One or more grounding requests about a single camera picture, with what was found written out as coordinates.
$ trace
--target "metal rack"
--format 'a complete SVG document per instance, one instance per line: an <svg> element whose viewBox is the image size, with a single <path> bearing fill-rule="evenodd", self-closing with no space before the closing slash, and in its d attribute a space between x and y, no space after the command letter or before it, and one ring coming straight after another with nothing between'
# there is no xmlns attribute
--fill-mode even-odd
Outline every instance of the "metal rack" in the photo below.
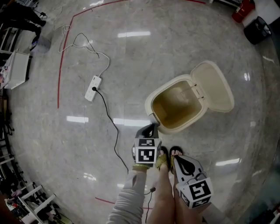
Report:
<svg viewBox="0 0 280 224"><path fill-rule="evenodd" d="M217 2L222 2L230 6L238 7L240 5L239 0L215 0Z"/></svg>

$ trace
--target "plug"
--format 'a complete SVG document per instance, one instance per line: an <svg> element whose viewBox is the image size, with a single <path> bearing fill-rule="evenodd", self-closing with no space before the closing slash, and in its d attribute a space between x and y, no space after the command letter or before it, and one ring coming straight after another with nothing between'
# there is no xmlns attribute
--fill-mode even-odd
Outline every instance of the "plug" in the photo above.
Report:
<svg viewBox="0 0 280 224"><path fill-rule="evenodd" d="M150 189L151 192L154 192L155 190L156 190L155 187L152 187L152 188Z"/></svg>

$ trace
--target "person's leg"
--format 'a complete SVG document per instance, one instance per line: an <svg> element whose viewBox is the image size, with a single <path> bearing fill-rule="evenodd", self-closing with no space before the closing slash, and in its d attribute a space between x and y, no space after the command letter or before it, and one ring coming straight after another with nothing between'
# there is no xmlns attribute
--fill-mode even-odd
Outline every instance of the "person's leg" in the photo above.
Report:
<svg viewBox="0 0 280 224"><path fill-rule="evenodd" d="M172 152L172 156L174 155L183 155L179 150L175 150ZM196 209L189 209L185 202L180 198L179 192L176 189L176 185L178 184L178 179L176 175L175 166L173 169L174 174L174 201L175 201L175 223L176 224L200 224L202 223L202 216L199 215L200 212L205 210L208 205L198 207Z"/></svg>
<svg viewBox="0 0 280 224"><path fill-rule="evenodd" d="M41 33L40 27L37 27L32 23L28 23L25 20L21 20L21 21L9 20L9 21L6 21L4 24L9 27L14 27L14 28L22 29L22 30L29 30L29 31L35 32L36 35L40 35L40 33Z"/></svg>
<svg viewBox="0 0 280 224"><path fill-rule="evenodd" d="M161 151L161 156L167 157L167 153L163 154L163 151ZM169 167L167 162L162 163L159 166L159 170L159 180L155 192L155 203L147 223L174 224L175 205L172 195L172 186L168 177Z"/></svg>
<svg viewBox="0 0 280 224"><path fill-rule="evenodd" d="M32 23L36 23L41 26L46 24L46 22L42 21L30 7L15 3L8 7L7 10L12 13L11 18L12 16L15 16L16 19L30 20Z"/></svg>

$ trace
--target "white cable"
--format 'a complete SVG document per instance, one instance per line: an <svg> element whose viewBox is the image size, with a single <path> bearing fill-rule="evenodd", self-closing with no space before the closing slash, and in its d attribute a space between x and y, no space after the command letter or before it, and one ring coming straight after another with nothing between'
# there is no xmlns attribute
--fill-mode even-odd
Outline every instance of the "white cable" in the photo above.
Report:
<svg viewBox="0 0 280 224"><path fill-rule="evenodd" d="M55 10L58 10L58 9L60 9L60 8L61 8L61 11L60 11L60 13L58 14L58 16L56 17L55 21L53 22L53 30L55 30L54 26L55 26L56 20L58 19L58 17L59 17L60 14L62 13L63 6L60 6L60 7L56 8L56 9L53 9L53 11L55 11Z"/></svg>
<svg viewBox="0 0 280 224"><path fill-rule="evenodd" d="M60 6L60 7L56 8L56 9L53 9L53 10L55 11L55 10L58 10L58 9L60 9L60 8L61 8L61 11L60 11L59 15L56 17L55 21L53 22L53 30L55 30L55 22L56 22L56 20L58 19L58 17L61 15L62 10L63 10L63 6ZM69 46L67 46L66 48L64 48L62 51L60 51L61 44L62 44L62 42L63 42L63 40L64 40L64 37L65 37L64 31L65 31L65 32L70 31L71 26L70 26L70 25L61 25L60 27L62 27L62 29L61 29L62 38L61 38L60 45L59 45L59 49L58 49L58 52L59 52L59 53L62 53L62 52L65 51L67 48L69 48L69 47L71 47L71 46L74 46L74 47L77 47L77 48L86 48L86 49L87 49L89 52L91 52L91 53L102 54L102 55L104 55L104 56L108 59L108 65L107 65L107 67L98 75L98 77L100 77L100 76L102 75L102 73L105 72L105 71L109 68L109 66L110 66L110 58L109 58L107 55L105 55L104 53L102 53L102 52L91 51L87 46L78 46L78 45L75 45L74 43L73 43L73 44L70 44Z"/></svg>
<svg viewBox="0 0 280 224"><path fill-rule="evenodd" d="M62 53L62 52L65 51L67 48L69 48L69 47L71 47L71 46L74 46L74 47L77 47L77 48L86 48L86 49L87 49L89 52L91 52L91 53L98 53L98 54L104 55L104 56L108 59L108 65L107 65L107 67L98 75L98 77L100 77L100 76L102 75L102 73L105 72L105 71L109 68L109 66L110 66L110 58L109 58L107 55L105 55L104 53L98 52L98 51L91 51L87 46L78 46L78 45L75 45L75 44L70 44L69 46L65 47L62 51L60 51L60 47L61 47L62 41L64 40L64 37L65 37L65 34L64 34L63 31L68 32L70 29L71 29L71 26L70 26L70 25L64 25L64 26L62 27L62 29L61 29L61 31L62 31L62 39L61 39L61 41L60 41L60 45L59 45L58 52L59 52L59 53Z"/></svg>

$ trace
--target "person's foot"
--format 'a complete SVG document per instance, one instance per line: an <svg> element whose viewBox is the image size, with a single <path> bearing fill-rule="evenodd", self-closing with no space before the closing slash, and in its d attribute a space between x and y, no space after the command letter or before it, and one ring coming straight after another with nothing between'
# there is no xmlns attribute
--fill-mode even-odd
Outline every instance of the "person's foot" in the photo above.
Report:
<svg viewBox="0 0 280 224"><path fill-rule="evenodd" d="M170 162L169 162L169 158L168 158L168 151L167 148L162 146L161 147L161 151L160 154L157 158L155 167L160 170L161 168L166 168L166 169L170 169Z"/></svg>
<svg viewBox="0 0 280 224"><path fill-rule="evenodd" d="M41 20L41 23L39 24L40 26L44 26L47 22L45 20Z"/></svg>
<svg viewBox="0 0 280 224"><path fill-rule="evenodd" d="M183 155L183 150L179 146L173 146L169 151L169 155L171 161L171 173L174 174L174 157L177 155Z"/></svg>
<svg viewBox="0 0 280 224"><path fill-rule="evenodd" d="M41 34L41 28L40 27L37 27L36 28L36 30L35 30L35 34L36 34L36 36L40 36L40 34Z"/></svg>

